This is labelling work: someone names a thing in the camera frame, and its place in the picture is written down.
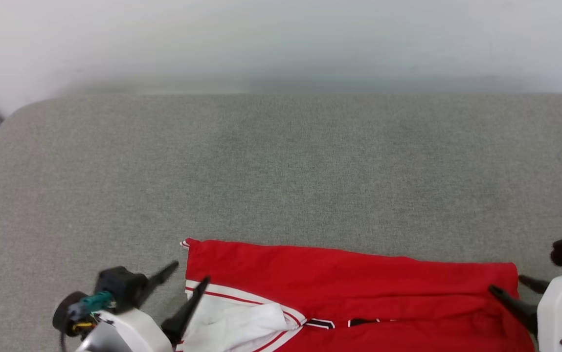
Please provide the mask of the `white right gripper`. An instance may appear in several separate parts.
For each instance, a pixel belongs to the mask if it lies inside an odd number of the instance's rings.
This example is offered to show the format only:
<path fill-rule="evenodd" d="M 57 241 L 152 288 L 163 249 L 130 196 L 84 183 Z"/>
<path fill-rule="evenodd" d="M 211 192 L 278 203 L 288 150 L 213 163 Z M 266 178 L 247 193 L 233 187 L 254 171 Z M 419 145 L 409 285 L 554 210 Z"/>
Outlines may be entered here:
<path fill-rule="evenodd" d="M 538 307 L 513 298 L 501 287 L 490 285 L 488 290 L 530 334 L 538 335 L 540 352 L 562 352 L 562 276 L 549 282 L 518 275 L 518 281 L 543 294 Z"/>

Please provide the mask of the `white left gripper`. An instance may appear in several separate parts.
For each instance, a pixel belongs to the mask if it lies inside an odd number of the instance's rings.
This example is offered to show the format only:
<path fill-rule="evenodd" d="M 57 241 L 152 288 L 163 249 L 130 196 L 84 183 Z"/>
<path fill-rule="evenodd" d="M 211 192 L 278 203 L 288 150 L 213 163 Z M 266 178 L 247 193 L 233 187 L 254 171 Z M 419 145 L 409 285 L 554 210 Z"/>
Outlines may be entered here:
<path fill-rule="evenodd" d="M 177 270 L 178 261 L 173 261 L 147 279 L 140 291 L 138 303 L 144 304 Z M 132 309 L 122 314 L 102 310 L 100 323 L 96 326 L 97 352 L 172 352 L 173 345 L 182 341 L 205 290 L 211 281 L 205 278 L 193 289 L 191 298 L 171 318 L 165 319 L 161 329 L 148 314 Z"/>

